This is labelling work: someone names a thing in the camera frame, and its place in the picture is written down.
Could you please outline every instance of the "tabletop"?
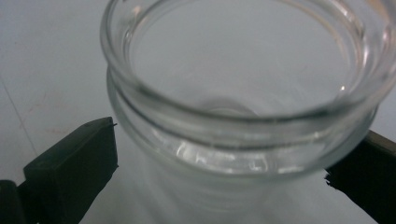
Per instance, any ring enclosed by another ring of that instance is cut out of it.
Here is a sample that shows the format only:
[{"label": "tabletop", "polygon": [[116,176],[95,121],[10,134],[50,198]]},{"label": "tabletop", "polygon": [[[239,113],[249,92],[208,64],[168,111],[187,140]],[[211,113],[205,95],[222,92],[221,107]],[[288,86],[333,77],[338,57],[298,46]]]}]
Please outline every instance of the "tabletop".
[{"label": "tabletop", "polygon": [[[20,184],[22,168],[93,119],[112,116],[99,24],[107,0],[0,1],[0,179]],[[396,89],[372,130],[396,141]],[[131,223],[130,140],[116,129],[120,168],[81,223]],[[276,223],[375,223],[318,171],[271,201]]]}]

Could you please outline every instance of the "clear glass jar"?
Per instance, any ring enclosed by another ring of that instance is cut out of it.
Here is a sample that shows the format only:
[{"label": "clear glass jar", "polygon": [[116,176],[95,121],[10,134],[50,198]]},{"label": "clear glass jar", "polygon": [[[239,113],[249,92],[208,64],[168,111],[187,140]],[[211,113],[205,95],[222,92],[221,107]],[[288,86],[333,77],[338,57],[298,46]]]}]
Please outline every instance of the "clear glass jar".
[{"label": "clear glass jar", "polygon": [[239,223],[345,156],[396,81],[395,32],[387,0],[110,1],[108,92],[157,222]]}]

